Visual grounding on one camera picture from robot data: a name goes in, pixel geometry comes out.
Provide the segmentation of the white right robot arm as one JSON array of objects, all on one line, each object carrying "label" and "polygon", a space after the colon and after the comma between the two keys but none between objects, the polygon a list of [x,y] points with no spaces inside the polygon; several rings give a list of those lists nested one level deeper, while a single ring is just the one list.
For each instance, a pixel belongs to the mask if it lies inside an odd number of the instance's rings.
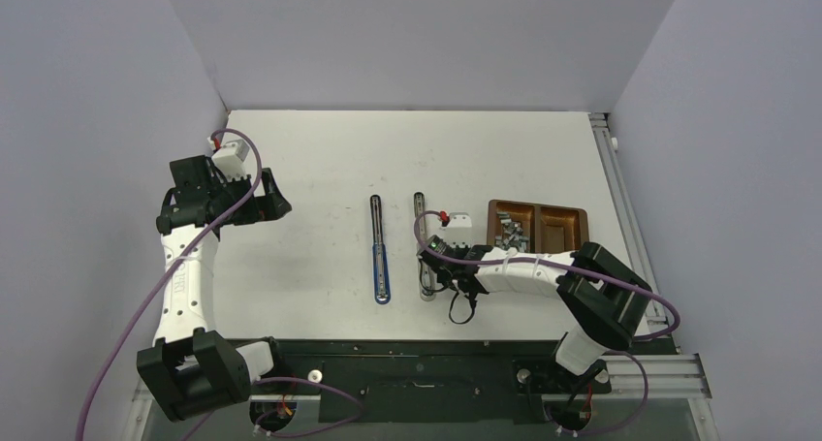
[{"label": "white right robot arm", "polygon": [[548,377],[562,391],[583,382],[608,351],[626,351],[643,323],[651,288],[602,245],[587,241],[560,254],[523,253],[489,245],[455,249],[439,236],[418,258],[439,283],[474,303],[480,295],[514,293],[560,300],[576,320],[550,360]]}]

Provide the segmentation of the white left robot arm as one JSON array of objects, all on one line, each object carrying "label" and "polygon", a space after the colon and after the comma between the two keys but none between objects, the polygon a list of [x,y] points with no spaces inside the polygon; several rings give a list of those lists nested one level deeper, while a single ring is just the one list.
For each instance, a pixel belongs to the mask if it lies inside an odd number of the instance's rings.
[{"label": "white left robot arm", "polygon": [[275,340],[231,343],[216,330],[210,302],[221,228],[278,220],[291,205],[268,168],[261,196],[248,193],[253,176],[207,156],[172,161],[170,170],[174,185],[156,219],[169,279],[158,329],[136,366],[162,412],[180,422],[246,401],[253,384],[266,393],[287,384]]}]

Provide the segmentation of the brown wooden tray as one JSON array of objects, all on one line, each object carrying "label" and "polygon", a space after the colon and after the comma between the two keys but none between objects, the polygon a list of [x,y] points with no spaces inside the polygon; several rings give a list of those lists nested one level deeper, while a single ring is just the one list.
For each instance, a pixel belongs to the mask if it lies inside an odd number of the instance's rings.
[{"label": "brown wooden tray", "polygon": [[587,213],[581,208],[491,200],[488,209],[487,244],[501,231],[498,211],[506,211],[522,223],[530,236],[527,253],[556,254],[577,250],[589,241]]}]

